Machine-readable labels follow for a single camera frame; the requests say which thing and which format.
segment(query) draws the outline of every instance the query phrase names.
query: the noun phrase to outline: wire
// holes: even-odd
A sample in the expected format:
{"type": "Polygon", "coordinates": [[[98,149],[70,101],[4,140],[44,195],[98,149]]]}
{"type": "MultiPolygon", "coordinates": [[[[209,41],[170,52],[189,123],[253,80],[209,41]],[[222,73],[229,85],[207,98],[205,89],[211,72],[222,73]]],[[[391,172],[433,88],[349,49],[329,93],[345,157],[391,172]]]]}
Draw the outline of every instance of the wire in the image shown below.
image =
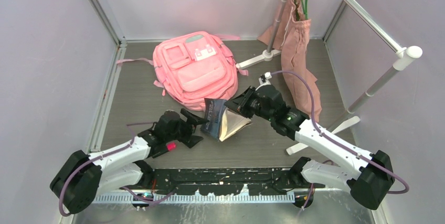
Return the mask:
{"type": "Polygon", "coordinates": [[[288,189],[288,190],[278,189],[278,188],[275,187],[275,185],[274,185],[273,183],[270,184],[269,186],[270,186],[270,188],[272,188],[274,191],[278,192],[279,194],[288,193],[288,192],[290,192],[290,191],[296,189],[296,187],[294,187],[294,188],[292,188],[292,189],[288,189]]]}
{"type": "Polygon", "coordinates": [[[304,202],[303,206],[301,207],[300,211],[298,211],[298,214],[296,215],[297,217],[300,216],[301,212],[304,211],[304,208],[306,207],[306,205],[309,202],[309,199],[311,198],[311,195],[313,195],[311,192],[312,190],[314,190],[314,184],[311,184],[311,187],[309,188],[309,192],[308,192],[308,197],[306,198],[306,201],[304,202]]]}
{"type": "Polygon", "coordinates": [[[147,200],[147,199],[144,199],[144,198],[142,198],[141,196],[135,194],[132,190],[128,189],[126,186],[123,186],[122,189],[128,191],[128,192],[129,192],[131,195],[133,195],[133,197],[135,197],[137,200],[142,201],[142,202],[144,202],[144,203],[147,203],[149,206],[146,207],[145,209],[147,209],[147,208],[152,208],[152,207],[158,205],[159,203],[165,201],[166,199],[168,199],[171,195],[173,195],[173,194],[175,193],[175,190],[172,190],[170,193],[168,193],[167,195],[165,195],[165,197],[162,198],[162,199],[160,199],[160,200],[147,200]]]}
{"type": "Polygon", "coordinates": [[[153,123],[154,123],[154,122],[131,123],[131,124],[127,124],[126,127],[128,128],[128,130],[131,132],[131,134],[132,134],[132,136],[133,136],[133,138],[131,139],[131,141],[129,142],[129,144],[127,144],[126,146],[124,146],[124,147],[122,147],[122,148],[119,148],[119,149],[117,149],[117,150],[114,150],[114,151],[105,153],[105,154],[103,154],[103,155],[101,155],[101,156],[97,156],[97,157],[95,157],[95,158],[93,158],[93,159],[90,159],[90,160],[86,161],[85,163],[81,164],[79,167],[77,167],[77,169],[75,169],[74,172],[72,172],[72,173],[70,174],[70,176],[68,176],[67,181],[65,181],[65,183],[64,183],[64,185],[63,185],[63,187],[62,187],[62,190],[60,191],[60,196],[59,196],[59,212],[60,212],[60,214],[61,214],[62,216],[64,216],[64,217],[67,217],[67,216],[70,216],[70,215],[71,215],[71,213],[69,213],[69,212],[65,212],[65,210],[63,209],[63,199],[64,199],[64,197],[65,197],[65,192],[67,191],[68,185],[69,185],[69,183],[71,182],[71,180],[74,178],[74,176],[76,176],[76,175],[77,175],[77,174],[78,174],[84,167],[86,167],[87,165],[89,165],[89,164],[91,164],[91,163],[93,163],[93,162],[95,162],[95,161],[97,161],[97,160],[103,159],[103,158],[105,158],[105,157],[108,157],[108,156],[110,156],[110,155],[116,154],[116,153],[118,153],[118,152],[121,152],[121,151],[126,150],[127,148],[129,148],[129,147],[134,143],[134,140],[135,140],[135,138],[136,138],[136,133],[134,133],[134,131],[130,128],[130,126],[134,126],[134,125],[144,125],[144,124],[153,124],[153,123]]]}
{"type": "Polygon", "coordinates": [[[364,156],[360,155],[358,152],[354,151],[353,149],[348,148],[347,146],[337,142],[336,140],[332,139],[331,137],[329,137],[328,135],[326,135],[324,132],[321,131],[321,129],[317,126],[317,122],[315,121],[315,101],[314,101],[314,95],[312,93],[311,88],[309,87],[308,83],[301,77],[299,76],[297,73],[292,72],[292,71],[287,71],[287,70],[279,70],[279,71],[275,71],[270,73],[271,75],[277,74],[277,73],[290,73],[293,74],[294,76],[296,76],[298,79],[300,79],[303,84],[306,86],[306,88],[309,91],[309,95],[311,97],[311,102],[312,102],[312,106],[311,106],[311,121],[312,124],[314,125],[314,128],[317,130],[318,133],[320,133],[321,136],[323,136],[325,139],[327,139],[329,142],[337,145],[338,147],[350,152],[351,154],[353,154],[354,156],[360,158],[361,160],[366,161],[367,163],[379,168],[380,170],[382,170],[383,172],[386,172],[388,175],[392,176],[393,178],[395,178],[396,180],[400,181],[405,189],[400,190],[400,191],[389,191],[388,194],[405,194],[409,191],[409,185],[408,183],[406,183],[405,180],[403,180],[400,176],[394,174],[393,172],[391,172],[390,170],[384,168],[383,166],[375,163],[374,161],[365,158],[364,156]]]}
{"type": "Polygon", "coordinates": [[[153,194],[153,190],[154,190],[155,186],[156,186],[156,178],[153,180],[152,194],[153,194]]]}
{"type": "Polygon", "coordinates": [[[328,160],[322,162],[322,164],[326,164],[326,163],[328,163],[328,162],[331,162],[331,165],[335,165],[334,161],[332,161],[332,160],[330,160],[330,159],[328,159],[328,160]]]}

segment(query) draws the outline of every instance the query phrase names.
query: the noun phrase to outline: backpack strap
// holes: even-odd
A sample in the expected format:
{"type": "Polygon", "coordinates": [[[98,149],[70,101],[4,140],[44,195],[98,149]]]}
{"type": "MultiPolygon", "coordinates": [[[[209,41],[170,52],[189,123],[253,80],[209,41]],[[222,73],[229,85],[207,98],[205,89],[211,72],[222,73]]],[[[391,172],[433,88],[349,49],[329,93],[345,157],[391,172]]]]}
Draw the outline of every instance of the backpack strap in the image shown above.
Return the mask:
{"type": "Polygon", "coordinates": [[[149,60],[149,59],[146,59],[146,58],[139,58],[139,59],[134,59],[134,60],[133,60],[133,59],[118,60],[118,61],[116,61],[116,64],[122,65],[124,62],[131,62],[131,61],[138,61],[138,60],[146,61],[146,62],[148,62],[150,65],[153,66],[153,61],[152,61],[152,60],[149,60]]]}
{"type": "Polygon", "coordinates": [[[164,96],[165,96],[165,87],[164,87],[164,85],[163,85],[162,83],[160,83],[158,80],[155,80],[155,81],[153,82],[153,84],[154,84],[156,87],[158,87],[158,88],[162,88],[162,96],[164,97],[164,96]]]}
{"type": "Polygon", "coordinates": [[[224,40],[240,40],[239,36],[229,34],[215,34],[216,37],[224,40]]]}
{"type": "MultiPolygon", "coordinates": [[[[132,61],[138,61],[138,60],[141,60],[141,61],[146,61],[146,62],[148,62],[150,65],[152,65],[153,66],[153,61],[152,60],[149,60],[149,59],[147,59],[147,58],[139,58],[139,59],[124,59],[124,60],[118,60],[118,61],[116,61],[116,64],[118,64],[118,65],[122,65],[124,62],[132,62],[132,61]]],[[[162,90],[162,96],[164,97],[165,96],[165,88],[164,88],[164,85],[162,84],[162,83],[160,83],[158,80],[155,80],[154,81],[154,83],[153,83],[156,87],[159,87],[159,88],[162,88],[163,90],[162,90]]]]}
{"type": "Polygon", "coordinates": [[[237,71],[238,71],[242,76],[248,76],[248,75],[249,75],[249,71],[247,71],[246,69],[239,69],[239,68],[237,68],[237,71]]]}

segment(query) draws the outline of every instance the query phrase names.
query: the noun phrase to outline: metal pole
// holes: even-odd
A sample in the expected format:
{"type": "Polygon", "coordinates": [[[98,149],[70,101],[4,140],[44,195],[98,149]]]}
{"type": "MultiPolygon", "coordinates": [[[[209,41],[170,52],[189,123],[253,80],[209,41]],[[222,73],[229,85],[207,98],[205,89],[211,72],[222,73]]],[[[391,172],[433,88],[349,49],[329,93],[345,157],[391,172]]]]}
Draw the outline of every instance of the metal pole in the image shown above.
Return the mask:
{"type": "Polygon", "coordinates": [[[273,42],[275,41],[275,37],[277,36],[278,28],[280,27],[281,16],[283,16],[284,7],[286,6],[287,1],[288,0],[281,0],[281,8],[277,16],[275,17],[275,22],[273,23],[272,37],[270,37],[270,41],[266,50],[268,54],[270,54],[270,52],[272,51],[273,42]]]}
{"type": "Polygon", "coordinates": [[[356,0],[343,0],[394,52],[402,47],[389,36],[356,0]]]}
{"type": "Polygon", "coordinates": [[[386,73],[384,73],[368,90],[366,90],[349,108],[341,114],[334,123],[332,123],[327,130],[333,131],[340,124],[342,124],[350,115],[354,114],[369,98],[371,98],[380,88],[382,88],[392,77],[394,77],[399,70],[391,66],[386,73]]]}
{"type": "Polygon", "coordinates": [[[340,4],[337,11],[335,12],[334,18],[332,19],[331,23],[329,24],[326,33],[323,36],[323,41],[327,42],[329,37],[331,36],[332,32],[334,31],[334,28],[337,26],[338,21],[340,20],[340,17],[343,15],[343,13],[346,10],[346,4],[344,1],[340,4]]]}

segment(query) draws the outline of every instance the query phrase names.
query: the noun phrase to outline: dark blue book cover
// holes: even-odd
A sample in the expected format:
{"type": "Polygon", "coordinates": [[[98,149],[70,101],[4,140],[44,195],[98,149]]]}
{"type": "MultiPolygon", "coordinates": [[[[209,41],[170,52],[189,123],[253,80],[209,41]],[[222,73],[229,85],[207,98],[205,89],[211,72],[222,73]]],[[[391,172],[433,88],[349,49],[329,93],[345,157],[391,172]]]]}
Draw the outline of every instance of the dark blue book cover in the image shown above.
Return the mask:
{"type": "Polygon", "coordinates": [[[213,138],[219,140],[221,131],[221,119],[226,110],[225,99],[208,99],[204,98],[206,103],[206,113],[204,118],[209,120],[208,123],[201,125],[201,131],[209,134],[213,138]]]}

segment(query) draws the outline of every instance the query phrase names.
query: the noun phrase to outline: pink cloth bag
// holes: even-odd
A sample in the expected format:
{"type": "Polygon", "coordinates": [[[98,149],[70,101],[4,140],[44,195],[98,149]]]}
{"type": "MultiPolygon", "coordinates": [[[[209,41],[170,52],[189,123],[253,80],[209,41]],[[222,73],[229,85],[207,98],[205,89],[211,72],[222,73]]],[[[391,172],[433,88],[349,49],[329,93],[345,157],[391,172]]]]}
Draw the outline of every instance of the pink cloth bag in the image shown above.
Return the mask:
{"type": "MultiPolygon", "coordinates": [[[[317,78],[306,69],[306,53],[309,43],[311,20],[296,21],[295,10],[304,19],[300,0],[287,0],[281,17],[281,23],[273,48],[281,50],[281,68],[299,74],[309,85],[315,100],[315,120],[318,122],[321,112],[320,91],[315,84],[317,78]]],[[[270,26],[258,40],[267,44],[272,36],[270,26]]],[[[306,86],[294,75],[284,73],[284,80],[292,93],[295,106],[304,113],[311,115],[311,97],[306,86]]]]}

